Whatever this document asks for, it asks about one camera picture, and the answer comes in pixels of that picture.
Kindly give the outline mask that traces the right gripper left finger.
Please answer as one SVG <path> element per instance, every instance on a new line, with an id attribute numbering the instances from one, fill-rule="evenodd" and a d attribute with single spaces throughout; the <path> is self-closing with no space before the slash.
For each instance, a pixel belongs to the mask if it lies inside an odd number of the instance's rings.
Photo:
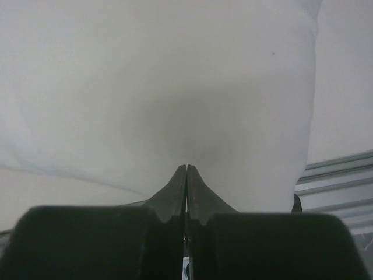
<path id="1" fill-rule="evenodd" d="M 17 222 L 2 279 L 181 279 L 187 168 L 140 206 L 38 206 Z"/>

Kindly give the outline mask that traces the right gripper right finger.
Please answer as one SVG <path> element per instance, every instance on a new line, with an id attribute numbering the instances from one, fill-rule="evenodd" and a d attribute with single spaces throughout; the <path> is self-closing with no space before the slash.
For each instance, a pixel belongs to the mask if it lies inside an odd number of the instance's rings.
<path id="1" fill-rule="evenodd" d="M 191 279 L 368 279 L 335 216 L 240 213 L 187 169 Z"/>

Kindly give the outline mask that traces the white pillow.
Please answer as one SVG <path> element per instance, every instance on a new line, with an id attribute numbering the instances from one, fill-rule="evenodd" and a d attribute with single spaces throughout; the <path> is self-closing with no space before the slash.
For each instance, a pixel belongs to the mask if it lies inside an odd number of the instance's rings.
<path id="1" fill-rule="evenodd" d="M 236 210 L 289 212 L 320 1 L 2 1 L 1 165 L 155 193 L 194 165 Z"/>

